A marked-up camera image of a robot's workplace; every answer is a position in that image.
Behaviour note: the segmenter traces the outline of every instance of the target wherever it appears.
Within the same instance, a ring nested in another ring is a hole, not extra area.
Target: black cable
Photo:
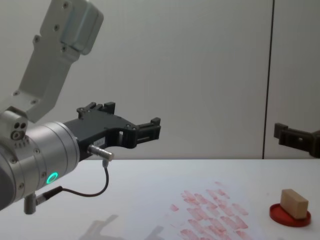
[[[36,202],[36,205],[37,206],[40,205],[41,203],[49,200],[50,198],[54,197],[55,195],[61,193],[62,191],[65,191],[65,192],[68,192],[68,193],[71,193],[71,194],[75,194],[75,195],[78,195],[78,196],[86,197],[86,198],[92,198],[92,197],[100,196],[101,194],[103,194],[107,190],[108,185],[109,185],[108,169],[104,168],[104,172],[105,172],[105,186],[100,192],[98,192],[96,194],[84,194],[84,193],[73,191],[73,190],[70,190],[70,189],[67,189],[67,188],[63,188],[62,186],[58,186],[58,187],[56,187],[56,188],[54,188],[52,190],[44,192],[40,196],[38,196],[40,198],[38,198],[38,200]]]
[[[105,168],[104,169],[104,172],[105,172],[105,186],[104,188],[96,193],[96,194],[84,194],[84,193],[80,193],[80,192],[77,192],[77,191],[73,191],[73,190],[70,190],[70,189],[67,189],[67,188],[63,188],[62,191],[64,192],[68,192],[68,193],[71,193],[71,194],[75,194],[75,195],[78,195],[78,196],[81,196],[81,197],[86,197],[86,198],[92,198],[92,197],[97,197],[97,196],[100,196],[101,194],[103,194],[107,188],[108,188],[108,185],[109,185],[109,173],[108,173],[108,169]]]

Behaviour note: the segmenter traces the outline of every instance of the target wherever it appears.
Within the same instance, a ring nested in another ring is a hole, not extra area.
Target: red stain
[[[233,203],[232,206],[235,208],[235,210],[237,210],[240,214],[246,216],[249,215],[249,213],[243,208],[241,207],[239,204],[237,203]]]
[[[189,229],[184,229],[180,233],[181,233],[183,239],[199,240],[198,236],[193,231],[191,231]]]
[[[248,225],[238,216],[235,216],[235,222],[240,229],[247,229]]]
[[[239,235],[239,237],[242,240],[254,240],[252,237],[250,237],[247,233],[245,233],[244,231],[236,231],[236,234]]]
[[[208,207],[209,208],[211,208],[211,209],[216,209],[218,206],[217,205],[215,205],[213,202],[211,202],[211,201],[208,201]]]
[[[215,226],[210,225],[207,227],[208,230],[210,230],[211,232],[213,232],[216,236],[222,238],[224,236],[224,232],[219,231]]]
[[[200,234],[205,233],[205,229],[196,221],[196,220],[188,220],[188,222],[190,223],[190,225]]]
[[[197,201],[196,197],[189,191],[184,191],[184,195],[182,195],[184,198],[184,201],[191,205],[200,205],[200,203]]]
[[[227,231],[227,229],[217,219],[209,218],[209,220],[220,233],[224,233]]]
[[[219,187],[226,188],[226,186],[219,181],[215,181],[214,183],[217,184]]]
[[[225,222],[225,224],[230,226],[233,230],[237,230],[239,228],[238,225],[233,220],[230,219],[230,217],[222,216],[220,218],[222,221]]]
[[[200,221],[200,220],[203,219],[202,216],[198,214],[198,212],[196,211],[195,208],[187,208],[186,210],[191,214],[191,216],[192,216],[195,220]]]
[[[202,219],[204,220],[208,220],[209,219],[209,216],[202,210],[201,207],[199,208],[195,208],[195,211],[198,215],[200,215],[202,217]]]
[[[226,205],[219,204],[221,210],[229,217],[234,216],[231,207],[227,207]]]
[[[228,202],[226,200],[217,199],[216,202],[220,205],[227,206]]]
[[[218,193],[219,195],[227,198],[227,199],[230,199],[230,197],[229,197],[224,191],[222,191],[221,189],[219,189],[219,190],[217,191],[217,193]]]
[[[194,194],[194,196],[196,197],[196,199],[198,200],[199,203],[201,204],[207,204],[208,203],[208,200],[205,199],[201,194]]]
[[[172,204],[172,205],[170,206],[170,210],[173,211],[173,212],[176,212],[176,211],[179,210],[179,208],[178,208],[176,205]]]
[[[217,209],[211,208],[209,206],[206,207],[206,209],[215,217],[219,217],[220,213]]]
[[[217,201],[218,197],[213,190],[207,189],[206,192],[213,198],[213,200]]]
[[[202,234],[204,237],[200,238],[200,240],[205,239],[205,240],[216,240],[213,236],[208,234],[207,232]]]
[[[224,235],[221,239],[222,240],[232,240],[228,235]]]

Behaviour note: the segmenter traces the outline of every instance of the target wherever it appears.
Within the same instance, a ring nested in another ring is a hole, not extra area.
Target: red petri dish
[[[308,226],[311,223],[311,214],[307,212],[306,219],[296,220],[290,216],[279,203],[270,207],[270,217],[278,224],[288,227],[301,228]]]

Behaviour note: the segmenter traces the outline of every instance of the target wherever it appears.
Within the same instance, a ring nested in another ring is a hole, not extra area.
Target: bolt hole
[[[62,5],[63,9],[68,8],[68,6],[69,6],[69,3],[67,3],[67,2],[65,2],[65,3]]]
[[[56,25],[54,25],[53,30],[56,32],[56,31],[59,30],[59,28],[60,28],[60,25],[59,25],[59,24],[56,24]]]

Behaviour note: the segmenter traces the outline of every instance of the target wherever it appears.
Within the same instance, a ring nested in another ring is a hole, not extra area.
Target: table surface
[[[105,181],[101,164],[100,160],[81,162],[74,172],[37,194],[60,185],[84,193],[99,192]],[[236,181],[248,197],[266,240],[319,240],[318,159],[114,160],[108,169],[110,186],[102,196],[84,198],[63,192],[38,206],[31,216],[24,215],[23,200],[4,209],[0,212],[0,238],[125,240],[121,236],[126,216],[134,208],[131,199],[142,181],[152,182],[157,175]],[[269,207],[280,202],[282,189],[294,189],[309,200],[311,225],[292,228],[270,219]]]

